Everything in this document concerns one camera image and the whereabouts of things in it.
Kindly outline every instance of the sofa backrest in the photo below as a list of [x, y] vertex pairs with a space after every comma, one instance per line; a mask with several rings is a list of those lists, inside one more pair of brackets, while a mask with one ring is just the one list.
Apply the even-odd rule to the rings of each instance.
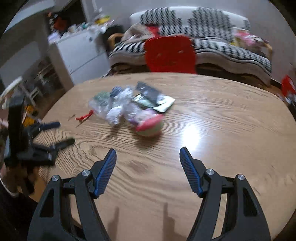
[[250, 30], [249, 20], [240, 15], [205, 7], [163, 7], [134, 13], [131, 24], [153, 24], [162, 36], [187, 34], [196, 38], [216, 37], [233, 42], [233, 29]]

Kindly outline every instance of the striped sofa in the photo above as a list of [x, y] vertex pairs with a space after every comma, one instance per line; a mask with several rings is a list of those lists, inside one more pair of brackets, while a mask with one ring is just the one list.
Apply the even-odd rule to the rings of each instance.
[[[249, 50], [231, 45], [236, 28], [250, 31], [247, 18], [205, 7], [165, 7], [137, 12], [131, 24], [153, 24], [161, 36], [186, 34], [194, 39], [196, 64], [214, 64], [235, 74], [250, 74], [270, 83], [271, 61]], [[118, 43], [109, 55], [111, 66], [145, 65], [144, 41]]]

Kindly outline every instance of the wooden armrest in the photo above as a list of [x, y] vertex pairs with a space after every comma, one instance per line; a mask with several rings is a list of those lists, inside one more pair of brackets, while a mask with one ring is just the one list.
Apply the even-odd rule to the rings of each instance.
[[123, 34], [117, 33], [117, 34], [112, 34], [109, 38], [108, 38], [108, 44], [110, 46], [110, 49], [113, 50], [115, 47], [115, 39], [116, 38], [122, 38]]
[[265, 46], [265, 47], [267, 48], [267, 50], [268, 50], [268, 56], [267, 56], [267, 58], [271, 61], [271, 60], [272, 60], [272, 54], [273, 54], [272, 47], [271, 47], [270, 44], [265, 44], [264, 46]]

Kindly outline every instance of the person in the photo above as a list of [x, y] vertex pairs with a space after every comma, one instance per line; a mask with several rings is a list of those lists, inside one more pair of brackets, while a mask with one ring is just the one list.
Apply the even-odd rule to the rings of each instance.
[[38, 169], [28, 175], [27, 168], [18, 164], [14, 168], [4, 163], [5, 142], [1, 142], [0, 160], [0, 236], [3, 240], [27, 240], [30, 222], [37, 202], [18, 191], [23, 186], [24, 178], [34, 183]]

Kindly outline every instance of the wood grain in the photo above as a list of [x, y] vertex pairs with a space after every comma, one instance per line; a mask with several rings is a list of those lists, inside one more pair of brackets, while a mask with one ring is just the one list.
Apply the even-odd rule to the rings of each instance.
[[[88, 113], [87, 103], [99, 91], [137, 81], [176, 99], [159, 138], [137, 136], [126, 122], [111, 128], [96, 116], [81, 125], [69, 118]], [[296, 124], [284, 103], [264, 90], [192, 74], [123, 74], [76, 85], [44, 118], [56, 120], [61, 128], [40, 134], [37, 141], [49, 145], [75, 137], [76, 144], [59, 154], [55, 168], [40, 170], [46, 181], [53, 174], [75, 176], [102, 160], [109, 148], [117, 151], [106, 191], [96, 201], [113, 241], [186, 240], [201, 199], [191, 192], [180, 164], [183, 146], [220, 175], [246, 176], [272, 238], [296, 208]], [[214, 237], [222, 228], [225, 201], [223, 195]], [[71, 205], [79, 220], [74, 198]]]

